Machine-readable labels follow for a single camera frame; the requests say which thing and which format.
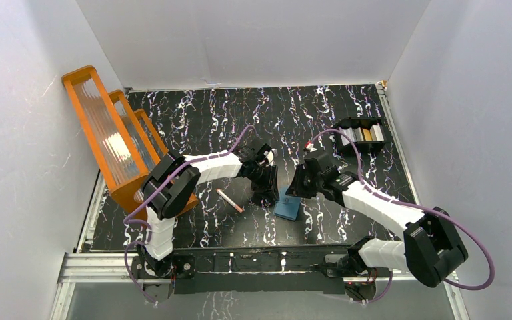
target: clear panel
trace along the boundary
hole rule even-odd
[[[116,184],[136,177],[139,174],[136,162],[132,159],[95,82],[89,79],[73,88]]]
[[[155,163],[152,159],[152,156],[150,156],[150,153],[148,152],[148,149],[146,149],[146,146],[144,145],[144,141],[140,139],[140,135],[138,134],[138,131],[136,130],[134,124],[132,123],[131,119],[128,117],[128,114],[125,111],[125,107],[123,106],[122,102],[117,101],[114,103],[115,109],[121,116],[121,119],[123,120],[123,123],[125,125],[125,128],[127,128],[127,131],[129,132],[129,135],[131,136],[131,139],[134,143],[134,146],[138,150],[138,153],[140,153],[140,157],[142,157],[142,161],[144,161],[144,164],[146,164],[146,168],[148,168],[148,171],[154,169]]]
[[[152,133],[150,130],[148,130],[148,126],[146,126],[146,122],[144,122],[144,119],[142,119],[142,117],[138,118],[138,122],[142,126],[142,129],[144,129],[144,132],[146,132],[146,136],[148,136],[150,143],[152,143],[152,145],[154,146],[154,150],[156,150],[156,153],[158,154],[160,159],[162,159],[162,157],[164,156],[164,153],[160,149],[160,146],[158,145],[156,140],[154,140],[154,136],[152,136],[152,134],[154,134],[154,133]]]
[[[210,292],[172,295],[168,285],[148,287],[158,308],[132,283],[78,283],[68,320],[77,319],[454,319],[443,285],[428,288],[417,281],[395,281],[382,300],[365,308],[346,295],[321,292]]]

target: pen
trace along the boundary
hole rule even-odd
[[[242,208],[240,208],[231,198],[229,198],[223,190],[217,189],[217,193],[230,205],[232,205],[238,212],[242,213],[244,211]]]

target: white backdrop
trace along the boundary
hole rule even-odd
[[[123,86],[389,78],[429,0],[78,0]]]
[[[61,83],[121,84],[75,0],[0,0],[0,319],[48,319],[97,164]]]
[[[432,0],[388,83],[419,197],[488,246],[497,278],[463,291],[471,319],[512,319],[512,1]],[[462,282],[487,264],[468,239]]]

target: black table surface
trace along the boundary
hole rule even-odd
[[[246,125],[254,125],[260,138],[279,152],[275,162],[280,187],[293,178],[295,166],[304,156],[304,144],[340,119],[382,117],[383,124],[389,126],[374,85],[152,91],[130,93],[128,100],[132,108],[146,111],[168,148],[184,155],[228,149]],[[328,135],[323,136],[321,145],[333,152]],[[356,172],[355,157],[337,158],[339,168]],[[393,142],[378,154],[362,154],[361,158],[366,180],[402,201],[414,201]],[[217,188],[244,212],[238,213],[224,202]],[[244,178],[200,184],[196,195],[198,206],[176,220],[175,248],[354,243],[367,235],[393,237],[370,218],[322,195],[304,199],[296,221],[276,217],[273,207],[251,201],[250,181]],[[123,225],[125,214],[107,191],[91,251],[121,251],[132,240],[144,239],[140,226]]]

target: purple wire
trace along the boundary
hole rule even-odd
[[[131,280],[137,286],[138,290],[140,290],[140,292],[142,292],[142,295],[144,296],[144,298],[146,298],[148,301],[156,304],[156,302],[157,302],[156,299],[154,299],[154,297],[152,297],[151,295],[146,293],[144,288],[142,288],[142,285],[140,285],[140,283],[138,283],[138,280],[136,280],[134,278],[134,276],[132,276],[131,268],[130,268],[129,262],[128,262],[128,255],[129,255],[129,248],[132,247],[133,245],[146,245],[146,244],[144,244],[144,242],[142,242],[142,241],[133,241],[133,242],[129,243],[129,245],[125,248],[125,267],[127,268],[127,271],[129,273],[129,278],[131,278]]]
[[[182,163],[176,170],[174,170],[169,176],[168,178],[166,178],[166,180],[158,187],[158,189],[154,190],[154,192],[150,195],[150,197],[146,198],[146,200],[144,200],[144,202],[142,202],[138,208],[136,208],[130,215],[128,215],[124,220],[123,220],[123,223],[124,224],[129,224],[129,223],[142,223],[144,225],[146,225],[146,227],[148,229],[152,229],[152,227],[150,226],[150,224],[144,220],[140,220],[140,219],[132,219],[134,218],[134,216],[136,216],[136,214],[138,214],[138,212],[140,212],[140,210],[144,209],[150,202],[152,202],[152,200],[154,200],[154,198],[166,187],[166,185],[170,182],[170,180],[172,180],[173,178],[175,178],[175,176],[181,172],[181,170],[183,168],[185,168],[186,166],[192,164],[192,163],[197,163],[197,162],[201,162],[201,161],[205,161],[205,160],[209,160],[209,159],[214,159],[214,158],[218,158],[218,157],[225,157],[225,156],[228,156],[230,155],[234,150],[235,148],[238,146],[238,144],[240,143],[240,141],[242,140],[242,137],[244,136],[244,134],[246,133],[246,131],[248,129],[256,129],[254,128],[253,125],[247,125],[244,130],[242,130],[242,132],[240,132],[240,135],[239,137],[237,138],[237,140],[235,141],[235,143],[233,144],[233,146],[225,153],[223,154],[216,154],[216,155],[210,155],[208,157],[202,157],[202,158],[195,158],[195,159],[192,159],[192,160],[189,160],[189,161],[186,161],[184,163]],[[146,240],[146,242],[149,242],[150,241],[150,237],[151,237],[151,233],[148,234],[148,238]],[[146,293],[144,291],[144,289],[142,289],[142,286],[138,283],[138,281],[132,276],[132,272],[131,272],[131,268],[129,267],[129,264],[127,262],[127,256],[128,256],[128,249],[131,245],[146,245],[144,242],[140,242],[140,241],[133,241],[131,242],[126,248],[125,248],[125,266],[127,268],[127,271],[129,273],[129,277],[131,278],[131,280],[134,282],[134,284],[138,287],[138,289],[140,289],[140,292],[142,292],[142,294],[144,295],[144,297],[146,297],[146,299],[150,300],[150,302],[152,303],[155,303],[156,300],[154,298],[152,298],[152,296],[148,295],[148,293]]]
[[[389,287],[391,286],[392,280],[393,280],[393,271],[390,270],[389,271],[389,279],[387,280],[387,285],[385,286],[385,288],[383,289],[383,291],[380,293],[379,296],[377,296],[376,298],[374,298],[372,300],[369,300],[368,303],[376,302],[376,301],[380,300],[381,298],[383,298],[383,296],[389,291]]]
[[[366,181],[364,181],[364,178],[362,177],[362,161],[360,159],[360,153],[358,152],[358,148],[356,148],[356,145],[354,144],[354,142],[352,142],[352,139],[350,139],[346,134],[344,134],[344,133],[342,133],[342,132],[340,132],[339,130],[336,130],[336,129],[326,129],[326,130],[320,132],[319,134],[317,134],[311,140],[311,143],[315,142],[321,135],[323,135],[323,134],[325,134],[327,132],[338,133],[338,134],[342,135],[344,138],[346,138],[346,140],[348,140],[348,142],[350,142],[350,144],[352,146],[352,149],[354,149],[354,153],[356,154],[356,159],[358,160],[358,180],[360,180],[360,182],[364,185],[366,190],[372,192],[372,194],[374,196],[376,196],[377,198],[382,199],[384,201],[390,201],[390,202],[395,203],[396,205],[401,205],[401,206],[404,206],[404,207],[420,209],[420,210],[423,210],[423,211],[425,211],[427,213],[430,213],[430,214],[432,214],[434,216],[437,216],[439,218],[442,218],[442,219],[452,223],[458,229],[462,230],[468,237],[470,237],[470,239],[472,239],[472,241],[474,241],[474,243],[480,248],[480,250],[482,250],[482,253],[484,254],[484,256],[485,256],[485,258],[487,260],[487,264],[489,266],[489,276],[488,276],[487,280],[484,283],[482,283],[481,285],[464,285],[464,284],[461,284],[461,283],[456,283],[454,281],[445,279],[446,283],[448,283],[450,285],[453,285],[455,287],[458,287],[460,289],[464,289],[464,290],[482,290],[482,289],[485,289],[485,288],[487,288],[487,287],[489,287],[491,285],[491,283],[493,282],[493,280],[495,278],[495,266],[493,264],[493,260],[491,258],[491,255],[490,255],[489,251],[484,246],[484,244],[482,242],[480,242],[480,240],[472,232],[467,230],[466,227],[462,226],[460,224],[460,222],[458,222],[456,219],[451,218],[448,215],[445,215],[445,214],[443,214],[441,212],[438,212],[438,211],[436,211],[434,209],[430,209],[430,208],[424,207],[422,205],[417,205],[417,204],[413,204],[413,203],[407,203],[407,202],[402,202],[402,201],[394,200],[394,199],[392,199],[390,197],[386,197],[386,196],[381,195],[381,194],[379,194],[377,192],[374,192],[374,191],[378,191],[378,190],[370,188],[368,183],[366,183]],[[384,294],[385,294],[385,290],[384,290],[384,292],[382,292],[382,295],[380,295],[378,297],[378,299],[382,298],[382,296]]]

